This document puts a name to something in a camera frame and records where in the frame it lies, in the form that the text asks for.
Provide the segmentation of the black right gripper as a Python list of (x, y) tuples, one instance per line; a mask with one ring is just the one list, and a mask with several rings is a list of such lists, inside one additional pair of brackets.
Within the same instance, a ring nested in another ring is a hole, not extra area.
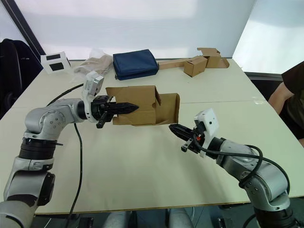
[(181, 124), (170, 124), (169, 129), (174, 135), (185, 141), (185, 143), (181, 146), (181, 150), (183, 152), (187, 152), (187, 150), (190, 150), (194, 153), (201, 152), (201, 133), (197, 127), (190, 129)]

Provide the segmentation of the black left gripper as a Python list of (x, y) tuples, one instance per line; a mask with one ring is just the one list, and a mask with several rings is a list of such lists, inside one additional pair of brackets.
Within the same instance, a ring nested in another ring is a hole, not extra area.
[(91, 103), (91, 114), (97, 121), (97, 129), (103, 128), (105, 123), (111, 122), (115, 114), (129, 114), (139, 106), (131, 103), (111, 102), (112, 97), (99, 95)]

